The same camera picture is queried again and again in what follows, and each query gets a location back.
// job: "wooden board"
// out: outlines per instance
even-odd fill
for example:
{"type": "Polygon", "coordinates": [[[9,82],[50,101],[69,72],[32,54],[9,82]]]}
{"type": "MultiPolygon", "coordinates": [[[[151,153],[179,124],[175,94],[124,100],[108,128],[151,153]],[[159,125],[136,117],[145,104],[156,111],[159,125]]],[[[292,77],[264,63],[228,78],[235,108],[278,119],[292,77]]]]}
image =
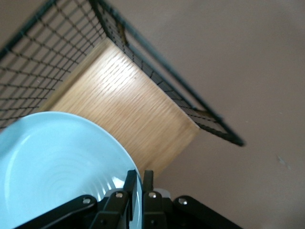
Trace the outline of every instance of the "wooden board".
{"type": "Polygon", "coordinates": [[[87,118],[113,135],[141,175],[155,176],[194,139],[199,127],[110,40],[100,43],[40,111],[87,118]]]}

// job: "beige wall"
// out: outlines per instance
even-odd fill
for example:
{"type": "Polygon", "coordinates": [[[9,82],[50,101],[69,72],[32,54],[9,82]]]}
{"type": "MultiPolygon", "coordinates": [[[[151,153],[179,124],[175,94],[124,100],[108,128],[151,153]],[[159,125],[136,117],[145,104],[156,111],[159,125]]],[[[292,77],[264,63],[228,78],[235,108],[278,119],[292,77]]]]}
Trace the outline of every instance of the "beige wall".
{"type": "MultiPolygon", "coordinates": [[[[247,229],[304,228],[304,1],[110,2],[247,141],[202,131],[155,186],[247,229]]],[[[0,43],[40,4],[0,1],[0,43]]]]}

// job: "wood grain surface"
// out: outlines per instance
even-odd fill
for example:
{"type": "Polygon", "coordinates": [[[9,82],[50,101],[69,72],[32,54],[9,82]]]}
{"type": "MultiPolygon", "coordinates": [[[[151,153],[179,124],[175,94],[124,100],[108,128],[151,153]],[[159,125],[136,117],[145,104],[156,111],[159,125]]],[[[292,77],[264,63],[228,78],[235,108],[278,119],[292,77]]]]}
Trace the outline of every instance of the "wood grain surface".
{"type": "Polygon", "coordinates": [[[87,118],[114,136],[140,174],[155,176],[194,139],[199,127],[110,40],[100,43],[40,111],[87,118]]]}

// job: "light blue plate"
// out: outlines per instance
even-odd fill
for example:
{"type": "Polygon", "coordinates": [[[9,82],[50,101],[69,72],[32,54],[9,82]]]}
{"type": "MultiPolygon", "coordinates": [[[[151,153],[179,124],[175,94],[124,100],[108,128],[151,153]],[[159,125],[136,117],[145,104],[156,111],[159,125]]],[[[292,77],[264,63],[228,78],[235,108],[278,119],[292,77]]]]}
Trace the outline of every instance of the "light blue plate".
{"type": "MultiPolygon", "coordinates": [[[[0,228],[11,229],[80,195],[100,201],[136,169],[98,125],[73,114],[31,114],[0,134],[0,228]]],[[[131,228],[141,228],[142,187],[131,228]]]]}

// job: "wire mesh basket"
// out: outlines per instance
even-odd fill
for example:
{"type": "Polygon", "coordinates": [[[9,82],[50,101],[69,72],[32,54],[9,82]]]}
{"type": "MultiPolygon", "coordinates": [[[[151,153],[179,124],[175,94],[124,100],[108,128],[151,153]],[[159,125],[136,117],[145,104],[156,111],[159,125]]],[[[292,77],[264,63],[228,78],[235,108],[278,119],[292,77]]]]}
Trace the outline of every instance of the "wire mesh basket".
{"type": "Polygon", "coordinates": [[[103,0],[49,0],[0,51],[0,130],[34,113],[106,37],[203,130],[239,146],[244,144],[103,0]]]}

